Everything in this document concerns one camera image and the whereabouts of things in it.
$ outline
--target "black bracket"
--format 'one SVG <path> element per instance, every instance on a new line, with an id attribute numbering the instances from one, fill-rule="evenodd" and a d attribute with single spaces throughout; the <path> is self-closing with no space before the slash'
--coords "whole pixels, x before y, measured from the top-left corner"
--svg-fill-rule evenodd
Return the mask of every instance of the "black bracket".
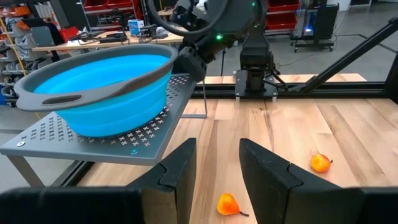
<path id="1" fill-rule="evenodd" d="M 250 82 L 257 83 L 258 85 L 263 86 L 262 90 L 249 90 L 247 88 L 249 71 L 247 70 L 239 70 L 236 71 L 236 83 L 235 83 L 235 96 L 241 98 L 272 98 L 278 96 L 277 88 L 275 87 L 275 81 L 272 75 L 262 76 L 262 80 L 258 80 L 258 82 Z"/>

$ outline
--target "workbench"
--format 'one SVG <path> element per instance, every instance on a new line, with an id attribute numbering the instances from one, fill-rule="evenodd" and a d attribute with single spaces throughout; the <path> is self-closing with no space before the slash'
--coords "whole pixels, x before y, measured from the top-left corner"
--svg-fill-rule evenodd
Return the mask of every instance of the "workbench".
<path id="1" fill-rule="evenodd" d="M 100 34 L 98 37 L 106 37 L 109 34 L 113 34 L 115 31 L 108 31 L 103 34 Z M 127 32 L 127 37 L 130 40 L 130 44 L 139 44 L 139 38 L 138 37 L 131 37 L 129 35 L 129 32 Z M 164 38 L 164 39 L 155 39 L 150 41 L 149 43 L 152 44 L 172 44 L 172 43 L 181 43 L 183 37 L 179 35 L 175 35 L 172 33 L 169 33 L 169 35 Z M 128 41 L 126 40 L 123 42 L 124 45 L 128 44 Z M 103 43 L 101 44 L 99 41 L 91 43 L 91 44 L 85 44 L 81 45 L 77 41 L 74 42 L 68 42 L 65 44 L 61 44 L 58 46 L 53 46 L 53 47 L 35 47 L 32 50 L 34 52 L 41 52 L 41 51 L 56 51 L 56 50 L 76 50 L 76 49 L 95 49 L 95 48 L 102 48 L 102 47 L 117 47 L 121 46 L 121 42 L 113 42 L 113 43 Z"/>
<path id="2" fill-rule="evenodd" d="M 313 75 L 281 75 L 305 82 Z M 337 74 L 329 82 L 362 82 Z M 234 83 L 207 77 L 206 83 Z M 341 187 L 398 185 L 398 106 L 389 99 L 208 100 L 207 119 L 181 119 L 163 158 L 188 138 L 197 138 L 197 178 L 190 223 L 256 223 L 244 186 L 239 140 L 250 140 L 313 172 L 310 159 L 333 160 L 318 176 Z M 190 100 L 184 113 L 203 113 L 203 100 Z M 149 166 L 96 163 L 80 186 L 127 185 Z M 219 197 L 229 192 L 249 217 L 223 217 Z"/>

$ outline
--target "metal platform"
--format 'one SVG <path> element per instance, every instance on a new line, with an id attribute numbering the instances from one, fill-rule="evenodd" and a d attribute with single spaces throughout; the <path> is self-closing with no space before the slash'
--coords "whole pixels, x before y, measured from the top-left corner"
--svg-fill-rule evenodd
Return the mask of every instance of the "metal platform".
<path id="1" fill-rule="evenodd" d="M 9 158 L 29 156 L 153 166 L 161 160 L 195 85 L 195 80 L 187 75 L 172 76 L 165 108 L 152 121 L 126 134 L 82 137 L 53 112 L 0 146 L 0 153 Z"/>

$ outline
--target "red storage bin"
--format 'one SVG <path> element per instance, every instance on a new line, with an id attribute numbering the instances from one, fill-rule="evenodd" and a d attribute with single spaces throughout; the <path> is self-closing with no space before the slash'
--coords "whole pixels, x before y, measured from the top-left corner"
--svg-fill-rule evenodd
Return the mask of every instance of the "red storage bin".
<path id="1" fill-rule="evenodd" d="M 296 24 L 297 18 L 294 12 L 272 14 L 266 17 L 267 30 L 294 29 Z"/>
<path id="2" fill-rule="evenodd" d="M 141 2 L 140 0 L 133 0 L 134 1 L 134 8 L 136 9 L 137 18 L 136 19 L 143 19 L 142 12 L 141 12 Z"/>
<path id="3" fill-rule="evenodd" d="M 268 12 L 293 11 L 300 7 L 300 0 L 269 0 Z"/>
<path id="4" fill-rule="evenodd" d="M 86 11 L 97 11 L 109 9 L 107 6 L 109 0 L 86 0 L 83 7 Z"/>
<path id="5" fill-rule="evenodd" d="M 112 9 L 132 7 L 132 0 L 109 0 L 107 5 Z"/>
<path id="6" fill-rule="evenodd" d="M 62 39 L 66 42 L 68 42 L 69 38 L 74 37 L 79 33 L 79 30 L 76 27 L 71 27 L 71 28 L 66 28 L 66 29 L 60 29 L 60 33 L 62 36 Z"/>

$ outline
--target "box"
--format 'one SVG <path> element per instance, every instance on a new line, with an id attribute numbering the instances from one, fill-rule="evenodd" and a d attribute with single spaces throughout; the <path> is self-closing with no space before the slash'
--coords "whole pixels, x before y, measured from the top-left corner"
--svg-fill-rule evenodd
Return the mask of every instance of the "box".
<path id="1" fill-rule="evenodd" d="M 7 103 L 6 103 L 6 97 L 3 95 L 3 94 L 1 94 L 1 89 L 2 89 L 3 87 L 2 86 L 0 86 L 0 105 L 7 105 Z"/>
<path id="2" fill-rule="evenodd" d="M 139 35 L 141 27 L 144 26 L 144 21 L 140 19 L 129 19 L 128 23 L 131 35 Z"/>

